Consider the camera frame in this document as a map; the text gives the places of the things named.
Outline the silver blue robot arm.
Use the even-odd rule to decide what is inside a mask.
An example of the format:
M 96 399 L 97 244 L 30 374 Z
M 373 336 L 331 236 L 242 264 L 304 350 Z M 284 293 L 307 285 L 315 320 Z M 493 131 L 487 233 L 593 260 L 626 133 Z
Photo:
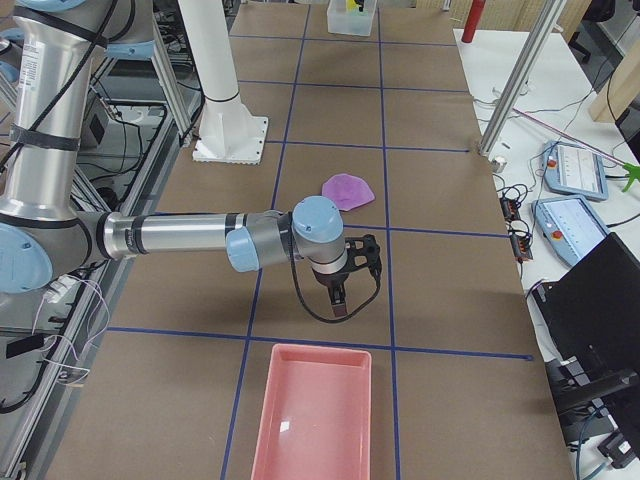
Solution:
M 322 196 L 289 213 L 77 213 L 70 204 L 93 60 L 148 58 L 155 50 L 148 1 L 19 1 L 24 33 L 17 109 L 1 197 L 1 289 L 17 294 L 103 259 L 223 250 L 239 272 L 309 261 L 335 322 L 354 254 L 335 204 Z

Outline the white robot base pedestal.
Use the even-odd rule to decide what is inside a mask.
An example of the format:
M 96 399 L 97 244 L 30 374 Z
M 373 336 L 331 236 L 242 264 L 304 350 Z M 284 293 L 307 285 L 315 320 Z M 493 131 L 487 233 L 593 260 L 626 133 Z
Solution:
M 193 160 L 259 164 L 269 120 L 241 99 L 222 3 L 185 0 L 179 8 L 205 98 Z

